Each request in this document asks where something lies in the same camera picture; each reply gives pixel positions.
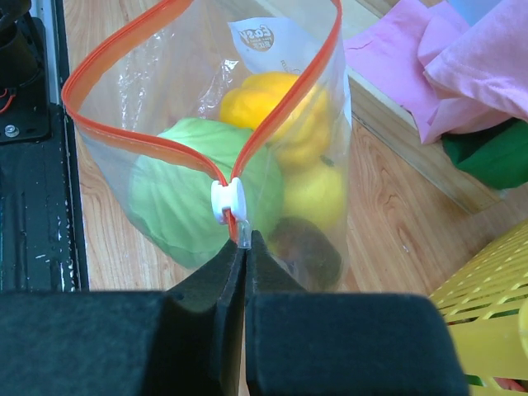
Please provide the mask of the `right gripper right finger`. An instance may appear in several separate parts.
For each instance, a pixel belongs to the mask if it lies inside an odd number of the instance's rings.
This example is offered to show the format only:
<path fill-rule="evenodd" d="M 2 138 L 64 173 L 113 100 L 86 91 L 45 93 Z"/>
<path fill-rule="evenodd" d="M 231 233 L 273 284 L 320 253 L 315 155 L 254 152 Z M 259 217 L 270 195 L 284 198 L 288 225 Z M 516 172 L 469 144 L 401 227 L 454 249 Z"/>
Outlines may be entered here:
<path fill-rule="evenodd" d="M 258 232 L 246 259 L 246 381 L 252 395 L 466 395 L 447 326 L 426 297 L 311 293 Z"/>

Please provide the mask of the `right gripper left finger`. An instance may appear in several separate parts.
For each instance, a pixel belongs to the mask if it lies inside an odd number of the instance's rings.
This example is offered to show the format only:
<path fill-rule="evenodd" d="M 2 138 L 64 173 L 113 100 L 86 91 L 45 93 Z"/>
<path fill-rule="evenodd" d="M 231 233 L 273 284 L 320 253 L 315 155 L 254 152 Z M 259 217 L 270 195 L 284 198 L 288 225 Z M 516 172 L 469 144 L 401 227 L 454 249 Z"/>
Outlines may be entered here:
<path fill-rule="evenodd" d="M 246 253 L 166 291 L 1 296 L 4 395 L 235 395 Z"/>

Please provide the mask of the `dark red mangosteen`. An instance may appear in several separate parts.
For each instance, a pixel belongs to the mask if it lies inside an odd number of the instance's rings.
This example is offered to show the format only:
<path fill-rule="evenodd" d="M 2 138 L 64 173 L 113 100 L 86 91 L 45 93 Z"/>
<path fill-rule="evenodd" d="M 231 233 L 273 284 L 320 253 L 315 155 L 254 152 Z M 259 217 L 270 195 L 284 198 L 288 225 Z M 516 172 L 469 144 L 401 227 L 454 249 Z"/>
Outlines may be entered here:
<path fill-rule="evenodd" d="M 312 222 L 281 218 L 266 241 L 271 255 L 305 289 L 333 290 L 342 274 L 342 256 Z"/>

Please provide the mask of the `green cabbage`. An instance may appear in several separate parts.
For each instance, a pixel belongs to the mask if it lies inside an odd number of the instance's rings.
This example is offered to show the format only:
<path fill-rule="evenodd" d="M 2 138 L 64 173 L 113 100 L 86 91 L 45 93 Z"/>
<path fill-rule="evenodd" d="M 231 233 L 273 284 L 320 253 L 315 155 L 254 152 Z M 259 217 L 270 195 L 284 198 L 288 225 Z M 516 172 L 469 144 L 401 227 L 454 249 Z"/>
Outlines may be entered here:
<path fill-rule="evenodd" d="M 250 129 L 215 120 L 184 118 L 160 135 L 210 158 L 225 177 Z M 267 148 L 259 149 L 241 176 L 250 225 L 268 235 L 282 211 L 284 181 Z M 130 222 L 177 264 L 194 270 L 208 262 L 229 239 L 229 229 L 211 209 L 212 179 L 188 167 L 140 156 L 129 181 Z"/>

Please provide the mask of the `yellow bell pepper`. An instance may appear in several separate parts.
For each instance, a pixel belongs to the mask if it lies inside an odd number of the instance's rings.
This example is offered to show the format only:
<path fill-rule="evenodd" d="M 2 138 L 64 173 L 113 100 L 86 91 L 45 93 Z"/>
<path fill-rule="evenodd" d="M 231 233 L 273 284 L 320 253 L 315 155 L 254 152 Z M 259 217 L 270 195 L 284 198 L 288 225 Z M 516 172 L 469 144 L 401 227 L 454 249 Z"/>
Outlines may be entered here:
<path fill-rule="evenodd" d="M 284 72 L 257 73 L 224 95 L 219 120 L 255 130 L 293 87 L 298 76 Z M 312 167 L 331 140 L 332 107 L 327 91 L 313 86 L 267 140 L 285 172 Z"/>

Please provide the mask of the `clear zip top bag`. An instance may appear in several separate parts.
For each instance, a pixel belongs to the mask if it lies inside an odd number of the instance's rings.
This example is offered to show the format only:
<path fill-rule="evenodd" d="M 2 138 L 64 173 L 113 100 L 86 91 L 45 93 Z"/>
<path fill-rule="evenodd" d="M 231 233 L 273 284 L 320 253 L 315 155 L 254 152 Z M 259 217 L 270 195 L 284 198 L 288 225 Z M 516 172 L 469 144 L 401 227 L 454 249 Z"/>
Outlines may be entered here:
<path fill-rule="evenodd" d="M 339 1 L 161 1 L 62 90 L 130 222 L 191 271 L 258 233 L 310 291 L 347 259 L 351 93 Z"/>

